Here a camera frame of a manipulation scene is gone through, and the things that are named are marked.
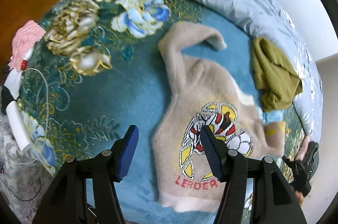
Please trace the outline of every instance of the white cable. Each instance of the white cable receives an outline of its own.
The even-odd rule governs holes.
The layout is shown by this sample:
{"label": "white cable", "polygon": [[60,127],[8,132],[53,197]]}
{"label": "white cable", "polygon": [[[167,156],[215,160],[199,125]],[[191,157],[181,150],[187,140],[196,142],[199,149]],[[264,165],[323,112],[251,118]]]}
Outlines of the white cable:
{"label": "white cable", "polygon": [[[47,109],[47,114],[46,114],[46,129],[45,129],[45,138],[47,139],[47,131],[48,131],[48,123],[49,123],[49,101],[48,101],[48,83],[47,83],[47,80],[46,78],[44,77],[44,75],[42,74],[42,72],[38,69],[35,69],[35,68],[28,68],[28,69],[25,69],[24,71],[22,71],[22,73],[26,72],[27,70],[35,70],[37,71],[38,73],[40,73],[40,75],[42,76],[42,79],[44,80],[45,82],[45,85],[46,85],[46,103],[47,103],[47,106],[46,106],[46,109]],[[43,150],[45,149],[45,146],[46,146],[46,141],[44,142],[44,145],[42,147],[42,151],[41,153],[39,154],[39,156],[37,156],[33,161],[29,162],[29,163],[20,163],[20,162],[16,162],[17,164],[19,165],[29,165],[35,161],[37,161],[40,156],[43,154]]]}

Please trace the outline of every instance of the beige wall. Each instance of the beige wall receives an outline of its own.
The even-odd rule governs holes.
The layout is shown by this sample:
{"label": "beige wall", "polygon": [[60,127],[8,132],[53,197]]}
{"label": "beige wall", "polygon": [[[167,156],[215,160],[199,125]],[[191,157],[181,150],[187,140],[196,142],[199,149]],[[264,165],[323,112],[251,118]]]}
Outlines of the beige wall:
{"label": "beige wall", "polygon": [[338,191],[338,56],[317,67],[323,82],[323,123],[319,167],[312,178],[311,196],[303,206],[308,224],[321,218]]}

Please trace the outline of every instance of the white cylinder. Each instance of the white cylinder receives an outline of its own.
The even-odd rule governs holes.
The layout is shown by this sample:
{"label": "white cylinder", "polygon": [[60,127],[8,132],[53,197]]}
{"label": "white cylinder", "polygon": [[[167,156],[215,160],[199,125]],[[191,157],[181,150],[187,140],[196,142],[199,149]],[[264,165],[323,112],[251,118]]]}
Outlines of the white cylinder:
{"label": "white cylinder", "polygon": [[24,154],[32,147],[33,142],[28,136],[26,126],[22,120],[16,101],[12,101],[8,104],[6,108],[6,113],[14,138],[18,144],[20,151]]}

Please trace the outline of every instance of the green knit garment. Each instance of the green knit garment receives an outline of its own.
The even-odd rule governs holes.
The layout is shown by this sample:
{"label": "green knit garment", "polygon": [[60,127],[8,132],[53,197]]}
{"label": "green knit garment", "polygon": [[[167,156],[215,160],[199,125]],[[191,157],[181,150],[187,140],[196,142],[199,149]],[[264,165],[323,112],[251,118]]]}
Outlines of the green knit garment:
{"label": "green knit garment", "polygon": [[301,79],[283,51],[263,37],[252,43],[252,67],[256,88],[263,90],[263,111],[287,109],[303,91]]}

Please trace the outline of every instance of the beige sweater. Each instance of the beige sweater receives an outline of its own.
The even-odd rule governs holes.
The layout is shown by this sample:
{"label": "beige sweater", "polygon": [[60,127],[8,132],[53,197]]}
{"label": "beige sweater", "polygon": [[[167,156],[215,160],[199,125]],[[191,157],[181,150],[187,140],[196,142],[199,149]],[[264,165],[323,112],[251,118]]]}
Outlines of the beige sweater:
{"label": "beige sweater", "polygon": [[284,152],[284,122],[264,128],[252,96],[239,89],[225,68],[182,55],[183,48],[204,40],[216,49],[226,47],[217,30],[189,22],[174,24],[158,45],[172,91],[153,138],[159,202],[178,212],[212,212],[223,194],[224,183],[212,175],[199,140],[203,125],[247,157],[261,159]]}

